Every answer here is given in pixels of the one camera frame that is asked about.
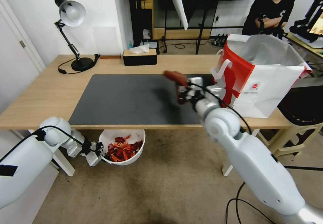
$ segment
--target logo on bag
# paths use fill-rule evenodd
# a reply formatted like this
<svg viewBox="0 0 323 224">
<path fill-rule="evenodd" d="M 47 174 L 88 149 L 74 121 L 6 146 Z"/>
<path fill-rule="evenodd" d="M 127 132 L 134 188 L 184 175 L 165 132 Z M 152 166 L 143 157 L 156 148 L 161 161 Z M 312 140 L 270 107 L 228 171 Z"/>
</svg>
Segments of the logo on bag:
<svg viewBox="0 0 323 224">
<path fill-rule="evenodd" d="M 259 89 L 260 82 L 254 82 L 251 84 L 249 90 L 250 91 L 257 91 Z"/>
</svg>

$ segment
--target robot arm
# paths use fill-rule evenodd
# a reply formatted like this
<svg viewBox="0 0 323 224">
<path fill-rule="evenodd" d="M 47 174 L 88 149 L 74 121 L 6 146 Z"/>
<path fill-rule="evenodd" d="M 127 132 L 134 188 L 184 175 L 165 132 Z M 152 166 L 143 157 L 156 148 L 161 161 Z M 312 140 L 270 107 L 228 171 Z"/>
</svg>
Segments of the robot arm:
<svg viewBox="0 0 323 224">
<path fill-rule="evenodd" d="M 182 85 L 183 75 L 165 72 L 165 76 Z M 286 223 L 323 223 L 323 212 L 305 202 L 284 166 L 258 138 L 241 130 L 234 111 L 220 108 L 210 93 L 204 95 L 202 82 L 202 78 L 191 78 L 186 86 L 179 86 L 179 101 L 192 103 L 209 137 L 224 147 L 230 163 L 258 200 L 275 209 Z"/>
<path fill-rule="evenodd" d="M 90 166 L 95 166 L 105 155 L 102 143 L 89 142 L 62 118 L 48 118 L 39 130 L 19 142 L 0 160 L 0 209 L 20 197 L 60 146 L 67 149 L 70 157 L 79 153 L 85 156 Z"/>
</svg>

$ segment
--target black box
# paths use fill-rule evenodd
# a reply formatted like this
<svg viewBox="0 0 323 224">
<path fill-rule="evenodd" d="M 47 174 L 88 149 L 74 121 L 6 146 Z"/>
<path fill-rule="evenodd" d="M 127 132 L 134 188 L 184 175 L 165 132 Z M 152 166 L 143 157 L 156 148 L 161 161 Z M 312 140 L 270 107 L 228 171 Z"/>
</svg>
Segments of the black box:
<svg viewBox="0 0 323 224">
<path fill-rule="evenodd" d="M 157 64 L 157 52 L 154 48 L 150 48 L 146 53 L 131 53 L 130 50 L 124 50 L 122 57 L 125 66 Z"/>
</svg>

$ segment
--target lamp shade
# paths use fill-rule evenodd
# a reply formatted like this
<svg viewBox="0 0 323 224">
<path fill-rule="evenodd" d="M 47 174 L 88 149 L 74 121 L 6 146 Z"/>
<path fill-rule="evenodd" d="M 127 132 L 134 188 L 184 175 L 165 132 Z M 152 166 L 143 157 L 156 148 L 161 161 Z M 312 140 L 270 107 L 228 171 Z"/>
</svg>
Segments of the lamp shade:
<svg viewBox="0 0 323 224">
<path fill-rule="evenodd" d="M 86 11 L 82 4 L 72 0 L 55 0 L 59 7 L 62 22 L 70 27 L 79 26 L 85 19 Z"/>
</svg>

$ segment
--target lamp arm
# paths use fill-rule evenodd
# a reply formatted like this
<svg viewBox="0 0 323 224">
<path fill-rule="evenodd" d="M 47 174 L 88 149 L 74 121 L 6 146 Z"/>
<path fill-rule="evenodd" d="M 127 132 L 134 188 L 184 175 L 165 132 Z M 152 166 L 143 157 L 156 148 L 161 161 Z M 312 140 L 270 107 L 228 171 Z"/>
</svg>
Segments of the lamp arm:
<svg viewBox="0 0 323 224">
<path fill-rule="evenodd" d="M 81 61 L 81 58 L 80 58 L 80 53 L 78 52 L 78 50 L 76 49 L 76 47 L 70 43 L 70 41 L 67 39 L 66 35 L 64 34 L 63 32 L 63 27 L 65 26 L 65 24 L 62 22 L 62 20 L 58 20 L 57 22 L 55 22 L 55 26 L 57 27 L 57 29 L 60 31 L 60 33 L 62 34 L 62 36 L 64 37 L 65 41 L 67 42 L 68 44 L 68 47 L 71 49 L 71 51 L 74 53 L 75 57 L 76 57 L 76 60 L 77 61 Z"/>
</svg>

